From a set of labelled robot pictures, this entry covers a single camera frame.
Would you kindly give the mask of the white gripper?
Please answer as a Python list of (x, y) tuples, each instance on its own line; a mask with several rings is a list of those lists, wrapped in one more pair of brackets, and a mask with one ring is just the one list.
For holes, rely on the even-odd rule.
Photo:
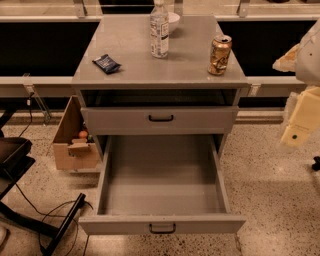
[(304, 144), (320, 127), (320, 19), (293, 46), (277, 59), (272, 68), (294, 72), (307, 87), (300, 94), (292, 92), (287, 100), (280, 143), (290, 148)]

